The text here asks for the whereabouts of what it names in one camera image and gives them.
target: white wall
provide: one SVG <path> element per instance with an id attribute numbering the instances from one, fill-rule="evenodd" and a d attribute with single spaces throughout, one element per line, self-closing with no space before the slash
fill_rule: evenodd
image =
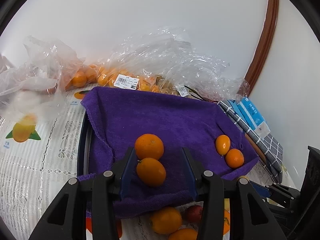
<path id="1" fill-rule="evenodd" d="M 27 59 L 22 40 L 57 37 L 80 57 L 95 59 L 125 37 L 158 26 L 190 30 L 199 51 L 230 62 L 243 77 L 256 49 L 268 0 L 28 0 L 0 37 L 15 65 Z"/>
<path id="2" fill-rule="evenodd" d="M 275 36 L 250 98 L 284 147 L 284 165 L 301 188 L 308 145 L 320 148 L 320 43 L 289 0 L 280 0 Z"/>

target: wooden molding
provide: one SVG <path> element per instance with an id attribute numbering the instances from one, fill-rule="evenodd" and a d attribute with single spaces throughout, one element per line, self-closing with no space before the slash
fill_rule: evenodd
<path id="1" fill-rule="evenodd" d="M 249 95 L 260 76 L 264 63 L 266 62 L 276 29 L 278 10 L 279 0 L 268 0 L 266 19 L 264 21 L 262 33 L 253 56 L 253 60 L 244 78 L 250 85 Z"/>

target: barcode sticker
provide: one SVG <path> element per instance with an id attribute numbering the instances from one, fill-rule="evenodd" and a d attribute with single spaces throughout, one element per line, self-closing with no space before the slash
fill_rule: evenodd
<path id="1" fill-rule="evenodd" d="M 113 84 L 117 88 L 135 90 L 137 88 L 139 78 L 133 78 L 119 74 L 115 83 Z"/>
<path id="2" fill-rule="evenodd" d="M 182 97 L 186 97 L 186 96 L 190 95 L 188 90 L 183 85 L 176 86 L 176 89 L 179 92 L 180 96 L 182 96 Z"/>

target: purple cloth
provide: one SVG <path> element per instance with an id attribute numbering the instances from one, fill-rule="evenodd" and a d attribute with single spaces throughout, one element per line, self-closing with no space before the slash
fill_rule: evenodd
<path id="1" fill-rule="evenodd" d="M 204 168 L 235 179 L 247 174 L 258 156 L 242 132 L 217 104 L 151 92 L 93 88 L 82 100 L 94 134 L 89 155 L 89 173 L 109 170 L 115 160 L 122 159 L 126 149 L 134 146 L 142 134 L 152 133 L 164 143 L 160 162 L 167 177 L 164 184 L 151 188 L 142 183 L 134 169 L 129 195 L 114 203 L 119 218 L 131 218 L 168 205 L 191 201 L 181 165 L 181 148 L 188 147 Z M 244 155 L 244 165 L 229 168 L 215 148 L 215 139 L 226 134 L 231 148 Z"/>

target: checkered cloth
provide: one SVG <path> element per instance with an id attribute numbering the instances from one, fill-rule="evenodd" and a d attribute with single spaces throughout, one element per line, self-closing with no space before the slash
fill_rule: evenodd
<path id="1" fill-rule="evenodd" d="M 250 126 L 235 113 L 228 101 L 220 101 L 218 106 L 227 114 L 234 124 L 248 134 L 255 144 L 264 153 L 267 159 L 266 166 L 270 170 L 274 180 L 282 182 L 282 155 L 283 148 L 278 141 L 269 133 L 264 139 L 260 138 Z"/>

